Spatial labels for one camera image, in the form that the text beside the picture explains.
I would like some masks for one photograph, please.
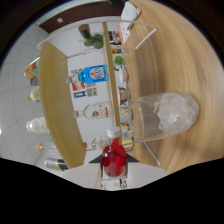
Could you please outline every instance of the label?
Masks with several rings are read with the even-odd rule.
[[[34,121],[32,122],[32,125],[33,125],[32,126],[32,130],[35,133],[46,133],[46,132],[49,132],[44,117],[40,117],[40,118],[34,119]]]
[[[95,67],[89,71],[89,75],[92,79],[103,79],[104,78],[104,69],[103,67]]]
[[[129,108],[128,107],[120,107],[120,114],[124,117],[128,117],[129,115]]]
[[[100,119],[109,117],[109,108],[108,103],[95,104],[95,111],[93,111],[92,118]]]
[[[86,88],[94,87],[96,86],[96,83],[86,83]]]
[[[47,167],[54,170],[60,170],[59,165],[56,162],[53,161],[47,161]]]
[[[87,91],[87,96],[88,97],[98,95],[97,88],[90,88],[90,89],[87,89],[86,91]]]
[[[129,123],[122,123],[121,124],[121,131],[122,131],[122,135],[123,135],[124,139],[132,138],[133,135],[134,135],[132,127]]]
[[[83,71],[82,69],[75,69],[71,71],[73,81],[72,83],[73,91],[85,89],[85,83],[80,82],[78,78],[78,74],[81,73],[82,71]]]
[[[86,96],[86,91],[74,93],[74,98],[79,98],[79,97],[83,97],[83,96]]]
[[[128,92],[124,87],[118,86],[118,92],[120,97],[120,105],[125,104],[128,101]]]

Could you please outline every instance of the shelf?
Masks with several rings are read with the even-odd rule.
[[[113,105],[114,112],[114,125],[120,127],[120,114],[119,114],[119,106],[117,99],[117,85],[114,73],[114,64],[112,59],[112,52],[110,47],[110,39],[108,35],[107,23],[102,23],[103,30],[103,43],[104,43],[104,51],[105,51],[105,64],[108,66],[109,80],[108,80],[108,88],[110,92],[111,102]]]
[[[69,168],[84,163],[86,151],[76,119],[72,117],[71,93],[65,79],[67,56],[49,42],[41,47],[39,90],[44,117],[52,139]]]

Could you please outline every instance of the wooden panel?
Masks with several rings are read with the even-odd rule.
[[[131,0],[142,9],[139,22],[158,27],[138,50],[124,50],[128,87],[132,98],[159,92],[181,91],[199,104],[195,124],[184,133],[148,142],[168,174],[187,166],[223,157],[224,73],[204,36],[184,17],[154,1]],[[134,25],[126,46],[140,42],[146,28]],[[133,156],[157,165],[144,144],[136,144]]]
[[[61,12],[46,22],[42,23],[40,27],[51,33],[65,25],[74,23],[84,19],[102,16],[120,16],[123,10],[123,5],[111,6],[108,2],[95,2],[73,7],[64,12]],[[63,22],[58,23],[57,19],[62,18]]]
[[[112,52],[110,47],[110,38],[108,34],[107,23],[102,23],[103,26],[103,42],[104,42],[104,49],[105,49],[105,59],[106,65],[108,66],[109,72],[109,81],[108,81],[108,88],[110,92],[110,97],[113,105],[114,111],[114,124],[120,127],[120,114],[119,114],[119,106],[117,100],[117,85],[114,73],[114,64],[112,59]]]
[[[39,89],[44,116],[52,139],[62,158],[70,168],[84,163],[86,151],[76,119],[68,84],[67,57],[49,42],[40,53]]]

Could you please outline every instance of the clear glass container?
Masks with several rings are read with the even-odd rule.
[[[63,159],[47,158],[45,160],[45,166],[52,170],[65,171],[68,170],[68,166]]]
[[[95,149],[102,151],[106,146],[109,145],[109,137],[103,136],[103,137],[97,137],[94,138],[92,142],[83,142],[82,146],[85,149]]]
[[[47,156],[59,156],[60,154],[53,142],[37,143],[36,149]]]
[[[34,101],[34,102],[40,102],[40,92],[39,92],[39,86],[34,88],[30,95],[27,96],[27,101]]]
[[[113,109],[111,102],[102,102],[89,104],[83,111],[73,111],[73,117],[78,118],[85,116],[88,119],[103,119],[113,117]]]
[[[131,99],[134,141],[152,141],[180,134],[190,128],[199,113],[197,101],[181,92],[158,93]]]
[[[91,38],[88,39],[84,39],[83,36],[80,35],[78,42],[80,43],[80,49],[83,54],[85,54],[87,51],[102,50],[104,46],[103,33],[93,32],[91,33]]]

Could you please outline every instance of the bottle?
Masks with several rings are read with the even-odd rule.
[[[104,172],[109,177],[118,177],[123,174],[126,162],[126,151],[119,144],[120,128],[112,126],[107,129],[109,145],[103,150]]]
[[[88,119],[102,119],[113,116],[112,103],[103,102],[87,105],[83,111],[73,111],[73,117],[85,116]]]
[[[24,76],[27,79],[32,79],[36,75],[38,75],[39,70],[39,59],[40,57],[36,58],[34,61],[32,61],[24,70]]]
[[[107,66],[97,65],[85,68],[81,73],[78,74],[80,82],[85,82],[87,84],[94,82],[103,82],[109,79]]]
[[[84,149],[95,149],[95,150],[104,150],[106,146],[109,145],[109,137],[96,137],[92,142],[83,142],[82,147]],[[125,149],[132,148],[134,146],[133,138],[122,139],[122,145]]]
[[[40,102],[40,92],[39,86],[33,89],[29,96],[27,96],[27,101],[33,100],[35,102]]]
[[[49,169],[64,171],[68,169],[68,166],[63,159],[46,159],[45,166]]]
[[[81,92],[78,92],[78,93],[74,93],[74,98],[80,98],[80,97],[83,97],[83,96],[87,96],[86,91],[81,91]]]
[[[83,142],[82,147],[84,149],[95,149],[102,151],[106,146],[109,145],[109,137],[104,136],[104,137],[96,137],[93,139],[92,142]]]
[[[37,143],[36,149],[47,156],[60,156],[53,142]]]
[[[44,117],[34,118],[32,121],[26,123],[26,129],[28,132],[34,132],[37,134],[49,133],[47,123]]]

